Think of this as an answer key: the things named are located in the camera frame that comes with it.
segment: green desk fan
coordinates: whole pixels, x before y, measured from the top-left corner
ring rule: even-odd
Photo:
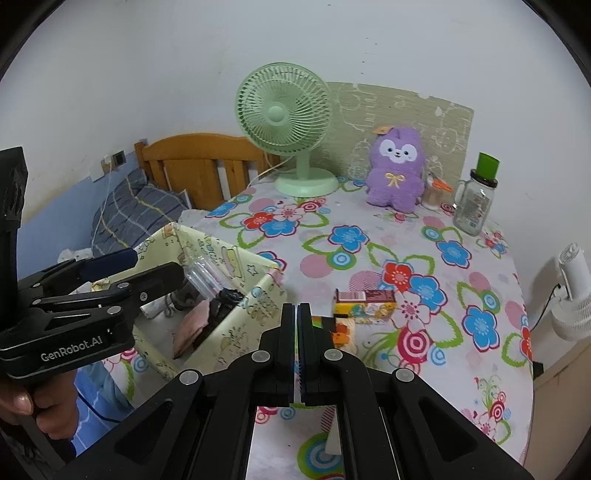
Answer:
[[[291,63],[256,69],[238,89],[236,116],[257,147],[296,157],[295,171],[281,173],[275,181],[281,193],[310,198],[339,187],[331,172],[310,167],[310,151],[324,138],[332,119],[329,88],[313,72]]]

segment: white wall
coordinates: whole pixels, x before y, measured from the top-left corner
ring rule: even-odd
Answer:
[[[23,220],[87,177],[92,162],[145,137],[134,10],[123,0],[66,0],[0,82],[0,148],[23,145],[29,170]]]
[[[25,143],[35,178],[60,184],[66,169],[84,170],[76,162],[85,155],[120,142],[239,134],[238,85],[280,60],[327,81],[414,90],[475,110],[465,173],[479,151],[501,159],[492,215],[532,320],[556,282],[553,268],[543,270],[550,257],[573,239],[591,252],[583,209],[591,89],[521,0],[67,0],[0,84],[0,146]],[[58,91],[49,87],[62,79]],[[47,157],[59,159],[60,174]],[[28,193],[31,205],[50,195]],[[547,360],[561,347],[538,331],[545,346],[534,345],[535,356]]]

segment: fan stand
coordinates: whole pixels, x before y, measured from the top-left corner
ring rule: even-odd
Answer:
[[[296,156],[295,171],[282,173],[275,181],[275,188],[284,195],[298,198],[314,198],[328,195],[339,188],[336,177],[323,168],[310,167],[310,152]]]

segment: table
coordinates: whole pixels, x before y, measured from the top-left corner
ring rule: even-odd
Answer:
[[[365,202],[362,181],[294,199],[250,187],[195,226],[274,260],[292,303],[331,315],[335,289],[387,288],[390,322],[357,324],[352,348],[369,367],[411,368],[521,463],[533,402],[531,341],[519,279],[498,225],[458,231],[453,208],[405,215]],[[334,407],[260,407],[248,478],[343,478],[324,443]]]

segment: human hand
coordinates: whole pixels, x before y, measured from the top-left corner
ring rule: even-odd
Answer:
[[[76,372],[68,372],[50,378],[33,392],[11,380],[0,378],[0,418],[13,425],[18,424],[15,414],[32,415],[35,405],[45,410],[37,416],[37,426],[54,440],[72,438],[78,427],[78,392],[74,386]]]

